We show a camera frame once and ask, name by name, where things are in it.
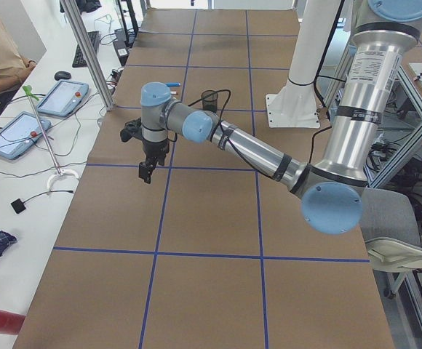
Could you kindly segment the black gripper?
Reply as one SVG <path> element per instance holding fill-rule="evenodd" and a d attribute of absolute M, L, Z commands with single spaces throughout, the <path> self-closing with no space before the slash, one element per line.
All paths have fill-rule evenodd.
<path fill-rule="evenodd" d="M 143 144 L 145 160 L 138 165 L 138 177 L 150 184 L 152 174 L 157 164 L 164 166 L 167 154 L 170 151 L 170 142 L 165 129 L 150 129 L 142 124 L 141 118 L 128 121 L 120 131 L 122 142 L 132 138 Z"/>

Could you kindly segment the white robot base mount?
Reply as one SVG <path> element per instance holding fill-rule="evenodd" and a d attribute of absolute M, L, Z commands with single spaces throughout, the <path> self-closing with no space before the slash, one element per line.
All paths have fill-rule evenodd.
<path fill-rule="evenodd" d="M 290 64 L 287 83 L 278 94 L 266 95 L 271 128 L 319 128 L 315 79 L 330 33 L 343 9 L 341 0 L 309 0 Z"/>

